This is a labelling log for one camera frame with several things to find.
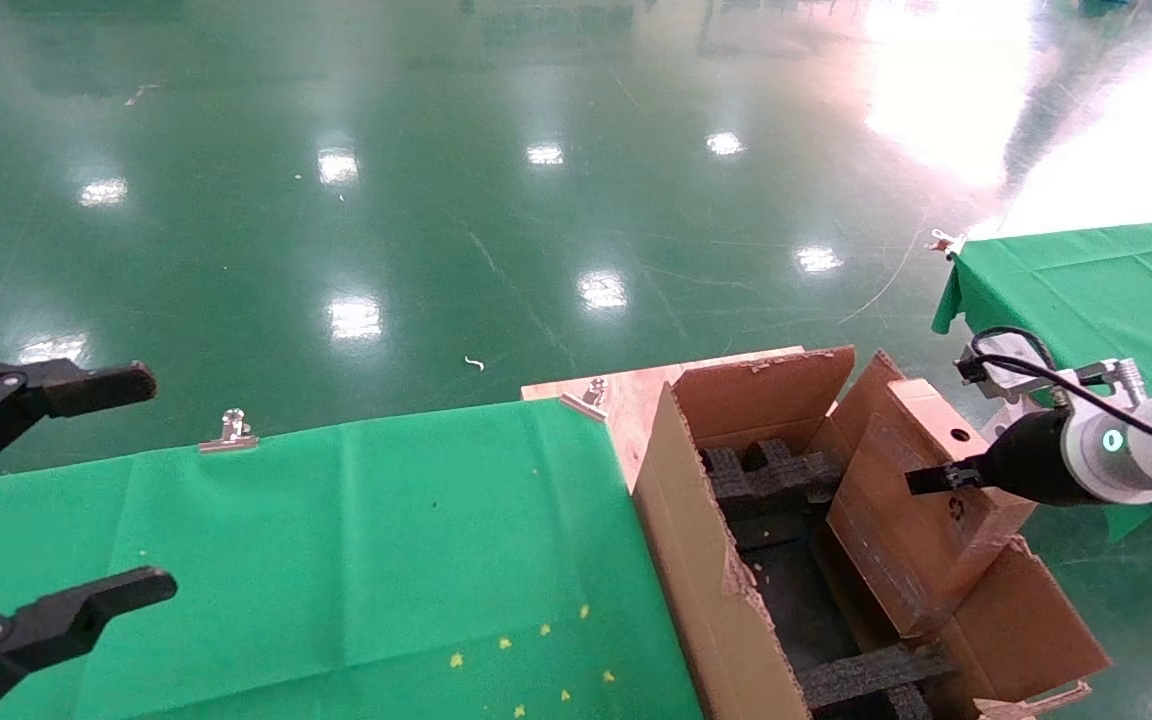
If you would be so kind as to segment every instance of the green epoxy floor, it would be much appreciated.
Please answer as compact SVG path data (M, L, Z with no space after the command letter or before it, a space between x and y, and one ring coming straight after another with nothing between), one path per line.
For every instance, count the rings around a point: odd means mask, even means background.
M1143 1L0 0L0 359L161 384L0 473L787 344L982 420L932 229L1151 218ZM1117 662L1060 715L1152 717L1152 520L1026 532Z

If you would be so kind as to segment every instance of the table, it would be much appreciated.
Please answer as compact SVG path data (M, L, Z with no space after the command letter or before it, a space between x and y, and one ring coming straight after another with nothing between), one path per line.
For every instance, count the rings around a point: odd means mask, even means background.
M700 720L600 423L556 400L0 478L0 611L141 564L177 597L0 720Z

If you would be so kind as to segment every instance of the wooden board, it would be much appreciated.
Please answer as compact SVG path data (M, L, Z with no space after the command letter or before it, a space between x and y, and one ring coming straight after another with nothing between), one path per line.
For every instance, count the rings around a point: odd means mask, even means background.
M750 363L768 357L782 357L803 353L803 346L782 347L780 350L745 353L697 359L694 363L676 363L642 370L627 370L623 373L575 378L570 381L538 382L522 387L524 400L543 400L558 397L562 393L571 393L579 397L590 381L601 377L607 379L607 393L602 401L602 410L607 411L607 430L612 433L612 445L616 447L616 456L621 460L621 471L626 475L626 484L632 491L643 467L643 454L649 447L649 434L652 434L652 419L655 416L657 402L660 400L660 387L665 382L675 382L682 373L692 367L710 367L728 363Z

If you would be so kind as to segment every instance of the cardboard box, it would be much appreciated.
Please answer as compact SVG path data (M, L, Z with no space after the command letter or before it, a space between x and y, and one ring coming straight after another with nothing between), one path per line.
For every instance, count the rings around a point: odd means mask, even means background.
M856 562L858 584L905 637L940 639L960 667L929 698L939 717L977 717L973 698L995 703L990 717L1030 711L1014 703L1106 667L1043 561L1010 535L1032 505L977 490L954 493L950 508L946 497L900 497L890 483L909 462L972 454L984 441L881 354L833 407L854 363L852 348L839 347L696 369L660 395L634 500L710 719L810 717L698 456L758 439L847 464L829 528L852 562L865 543L882 544L867 546L878 560ZM968 439L942 438L955 429ZM926 556L919 543L933 543Z

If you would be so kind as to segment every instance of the cardboard flap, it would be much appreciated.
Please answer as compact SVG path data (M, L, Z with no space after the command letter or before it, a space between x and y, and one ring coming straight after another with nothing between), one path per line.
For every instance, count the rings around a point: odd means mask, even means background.
M952 647L973 697L1023 702L1105 670L1111 659L1043 561L1014 536L954 614L970 655ZM980 682L987 683L979 687Z
M809 720L669 386L660 395L634 505L708 715Z
M887 397L887 382L904 381L905 374L896 369L896 363L886 353L879 350L873 359L869 361L865 369L861 371L861 378L856 379L847 395L838 401L838 407L829 414L833 420L833 432L840 444L834 442L833 448L838 454L844 455L843 461L850 461L852 452L861 446L861 438L865 434L870 415Z
M799 450L833 406L854 365L855 350L848 346L692 369L675 382L673 396L696 447L740 446L753 439L785 437Z

